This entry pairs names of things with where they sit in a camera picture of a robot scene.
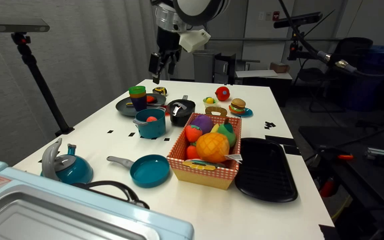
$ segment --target toy hamburger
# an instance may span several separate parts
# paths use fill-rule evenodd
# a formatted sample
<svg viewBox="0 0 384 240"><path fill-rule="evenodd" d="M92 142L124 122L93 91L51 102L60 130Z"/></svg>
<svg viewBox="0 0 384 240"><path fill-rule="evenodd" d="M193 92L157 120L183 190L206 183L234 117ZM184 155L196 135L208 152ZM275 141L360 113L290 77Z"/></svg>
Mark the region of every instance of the toy hamburger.
<svg viewBox="0 0 384 240"><path fill-rule="evenodd" d="M240 98L235 98L229 105L229 110L233 114L241 115L245 113L245 101Z"/></svg>

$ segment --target black tray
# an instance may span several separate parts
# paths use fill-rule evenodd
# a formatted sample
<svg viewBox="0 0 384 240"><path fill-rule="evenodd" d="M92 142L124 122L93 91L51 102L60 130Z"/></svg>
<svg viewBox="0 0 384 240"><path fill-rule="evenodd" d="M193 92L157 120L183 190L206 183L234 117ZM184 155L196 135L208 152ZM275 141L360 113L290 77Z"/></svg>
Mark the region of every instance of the black tray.
<svg viewBox="0 0 384 240"><path fill-rule="evenodd" d="M290 202L297 196L282 146L261 138L241 139L242 164L236 187L246 195L269 202Z"/></svg>

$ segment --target orange pineapple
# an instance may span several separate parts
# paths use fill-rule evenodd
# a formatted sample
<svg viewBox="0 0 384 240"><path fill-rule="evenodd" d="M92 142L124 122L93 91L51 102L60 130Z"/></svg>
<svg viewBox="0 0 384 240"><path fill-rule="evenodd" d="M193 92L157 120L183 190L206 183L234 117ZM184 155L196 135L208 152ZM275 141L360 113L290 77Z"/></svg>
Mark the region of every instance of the orange pineapple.
<svg viewBox="0 0 384 240"><path fill-rule="evenodd" d="M229 141L221 133L210 132L198 139L196 151L204 161L212 163L223 162L226 160L224 155L229 154Z"/></svg>

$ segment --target red checkered basket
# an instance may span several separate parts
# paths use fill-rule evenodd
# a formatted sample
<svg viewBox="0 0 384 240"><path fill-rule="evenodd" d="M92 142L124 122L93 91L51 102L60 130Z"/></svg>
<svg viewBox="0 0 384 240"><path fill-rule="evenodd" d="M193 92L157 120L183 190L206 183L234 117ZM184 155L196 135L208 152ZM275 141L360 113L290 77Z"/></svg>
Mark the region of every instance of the red checkered basket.
<svg viewBox="0 0 384 240"><path fill-rule="evenodd" d="M193 113L186 123L186 126L190 125L190 122L199 115L203 114ZM226 119L226 117L221 116L208 116L211 118L214 124L222 124ZM230 148L229 154L240 154L242 120L237 117L228 118L229 123L233 126L233 131L235 132L237 139L235 146ZM226 160L222 162L226 165L226 167L218 167L216 170L199 170L196 168L191 168L183 165L183 161L186 160L186 148L188 146L189 142L186 139L185 129L183 128L183 131L181 132L179 138L177 138L173 148L167 156L167 160L169 161L171 168L177 176L177 179L180 181L188 181L227 190L236 174L238 173L239 163L234 160Z"/></svg>

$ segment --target teal kettle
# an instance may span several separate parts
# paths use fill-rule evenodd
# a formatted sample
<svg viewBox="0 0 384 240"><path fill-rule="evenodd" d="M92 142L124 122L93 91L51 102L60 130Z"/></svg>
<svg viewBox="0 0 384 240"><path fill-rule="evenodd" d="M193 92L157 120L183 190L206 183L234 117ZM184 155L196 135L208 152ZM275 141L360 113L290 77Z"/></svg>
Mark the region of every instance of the teal kettle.
<svg viewBox="0 0 384 240"><path fill-rule="evenodd" d="M67 184L89 183L93 169L85 159L75 155L76 145L67 144L67 154L57 156L61 141L59 138L44 151L41 176Z"/></svg>

